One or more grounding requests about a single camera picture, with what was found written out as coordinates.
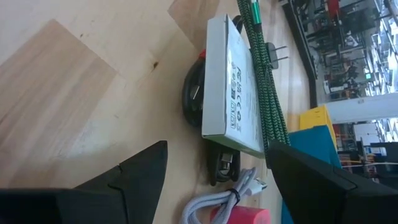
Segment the yellow object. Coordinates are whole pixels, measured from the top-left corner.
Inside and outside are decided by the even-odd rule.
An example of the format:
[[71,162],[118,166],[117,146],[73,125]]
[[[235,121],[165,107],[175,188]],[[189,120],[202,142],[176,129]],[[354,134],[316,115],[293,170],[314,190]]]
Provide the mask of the yellow object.
[[314,126],[327,125],[333,143],[336,145],[335,130],[330,121],[328,110],[325,105],[310,109],[300,115],[300,130],[313,128]]

